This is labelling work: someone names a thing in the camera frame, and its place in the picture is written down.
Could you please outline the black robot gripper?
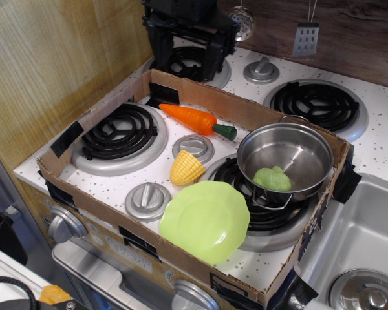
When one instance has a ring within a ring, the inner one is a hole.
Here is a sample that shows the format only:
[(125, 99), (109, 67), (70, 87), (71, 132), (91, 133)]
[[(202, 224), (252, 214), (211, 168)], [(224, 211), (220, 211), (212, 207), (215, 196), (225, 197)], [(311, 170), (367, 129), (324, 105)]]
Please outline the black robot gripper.
[(157, 69), (163, 70), (173, 53), (175, 36), (206, 45), (204, 81), (213, 80), (231, 48), (236, 45), (237, 25), (221, 12), (216, 1), (142, 1), (143, 25)]

